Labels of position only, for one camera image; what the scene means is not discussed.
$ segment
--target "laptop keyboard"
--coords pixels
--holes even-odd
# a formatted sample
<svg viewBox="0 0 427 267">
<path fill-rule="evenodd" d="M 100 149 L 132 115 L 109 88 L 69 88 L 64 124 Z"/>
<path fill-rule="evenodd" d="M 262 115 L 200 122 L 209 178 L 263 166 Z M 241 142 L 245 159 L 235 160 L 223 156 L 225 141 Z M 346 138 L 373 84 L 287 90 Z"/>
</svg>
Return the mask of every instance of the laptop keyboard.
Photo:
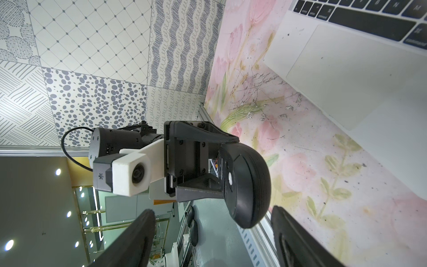
<svg viewBox="0 0 427 267">
<path fill-rule="evenodd" d="M 298 0 L 293 11 L 427 50 L 427 0 Z"/>
</svg>

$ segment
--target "patterned tile wall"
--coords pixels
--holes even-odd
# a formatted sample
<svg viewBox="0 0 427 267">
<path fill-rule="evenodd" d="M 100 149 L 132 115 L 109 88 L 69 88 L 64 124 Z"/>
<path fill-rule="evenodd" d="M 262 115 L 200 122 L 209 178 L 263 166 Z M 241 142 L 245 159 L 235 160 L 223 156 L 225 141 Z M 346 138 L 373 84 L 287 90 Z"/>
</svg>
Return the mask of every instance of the patterned tile wall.
<svg viewBox="0 0 427 267">
<path fill-rule="evenodd" d="M 146 84 L 150 0 L 28 0 L 43 67 Z"/>
<path fill-rule="evenodd" d="M 157 133 L 163 134 L 165 121 L 197 120 L 204 100 L 204 95 L 148 86 L 146 120 Z"/>
<path fill-rule="evenodd" d="M 76 126 L 147 120 L 163 132 L 166 120 L 195 120 L 222 1 L 0 0 L 0 145 L 58 146 Z M 89 136 L 72 132 L 66 145 Z"/>
<path fill-rule="evenodd" d="M 145 120 L 147 86 L 43 68 L 58 136 L 78 126 L 117 129 Z M 89 146 L 90 133 L 71 132 L 67 146 Z"/>
<path fill-rule="evenodd" d="M 155 0 L 148 84 L 206 94 L 223 12 L 213 0 Z"/>
<path fill-rule="evenodd" d="M 59 146 L 41 67 L 0 61 L 0 145 Z"/>
<path fill-rule="evenodd" d="M 40 66 L 26 1 L 0 1 L 0 59 Z"/>
</svg>

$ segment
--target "wall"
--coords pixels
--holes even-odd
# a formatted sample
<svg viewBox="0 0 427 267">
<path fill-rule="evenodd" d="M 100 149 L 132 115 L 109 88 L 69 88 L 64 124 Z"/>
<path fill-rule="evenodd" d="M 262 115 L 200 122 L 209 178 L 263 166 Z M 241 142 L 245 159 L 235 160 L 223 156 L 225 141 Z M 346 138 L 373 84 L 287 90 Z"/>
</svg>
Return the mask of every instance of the wall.
<svg viewBox="0 0 427 267">
<path fill-rule="evenodd" d="M 0 170 L 0 266 L 87 266 L 65 158 L 2 157 Z"/>
<path fill-rule="evenodd" d="M 90 166 L 87 157 L 75 157 L 73 159 L 85 166 Z M 83 169 L 68 158 L 67 166 L 71 178 L 71 186 L 94 185 L 93 172 Z"/>
<path fill-rule="evenodd" d="M 1 1 L 0 145 L 194 120 L 223 10 L 214 0 Z M 87 147 L 89 137 L 65 143 Z"/>
</svg>

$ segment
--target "wavy line pattern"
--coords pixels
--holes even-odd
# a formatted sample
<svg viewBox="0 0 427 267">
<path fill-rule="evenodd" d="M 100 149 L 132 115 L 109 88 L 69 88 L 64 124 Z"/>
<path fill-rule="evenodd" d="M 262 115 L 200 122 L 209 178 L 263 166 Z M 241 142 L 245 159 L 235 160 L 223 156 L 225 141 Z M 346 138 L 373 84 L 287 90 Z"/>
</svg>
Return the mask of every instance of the wavy line pattern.
<svg viewBox="0 0 427 267">
<path fill-rule="evenodd" d="M 156 0 L 148 84 L 206 94 L 223 12 L 213 0 Z"/>
<path fill-rule="evenodd" d="M 148 86 L 146 120 L 157 133 L 163 134 L 165 121 L 196 120 L 204 98 L 201 94 Z"/>
</svg>

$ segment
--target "pink floral tablecloth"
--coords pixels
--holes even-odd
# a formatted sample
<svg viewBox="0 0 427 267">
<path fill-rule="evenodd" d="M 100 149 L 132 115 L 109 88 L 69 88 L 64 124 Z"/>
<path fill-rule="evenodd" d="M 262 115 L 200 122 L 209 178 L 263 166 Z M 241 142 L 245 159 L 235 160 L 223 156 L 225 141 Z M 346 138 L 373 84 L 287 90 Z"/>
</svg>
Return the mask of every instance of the pink floral tablecloth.
<svg viewBox="0 0 427 267">
<path fill-rule="evenodd" d="M 427 201 L 263 63 L 290 2 L 227 0 L 206 110 L 265 158 L 271 206 L 341 262 L 427 266 Z"/>
</svg>

